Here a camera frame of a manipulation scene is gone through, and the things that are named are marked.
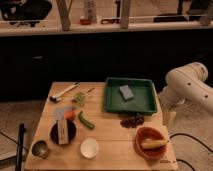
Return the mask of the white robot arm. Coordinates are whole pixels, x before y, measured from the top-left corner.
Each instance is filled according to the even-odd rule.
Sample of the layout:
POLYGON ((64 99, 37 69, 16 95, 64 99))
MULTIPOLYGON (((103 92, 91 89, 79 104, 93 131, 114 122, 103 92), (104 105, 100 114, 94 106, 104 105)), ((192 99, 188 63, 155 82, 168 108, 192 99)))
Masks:
POLYGON ((174 108, 191 100, 213 115, 213 88, 205 84, 206 66, 193 62, 170 70, 165 77, 166 86, 159 93, 163 124, 169 125, 176 116, 174 108))

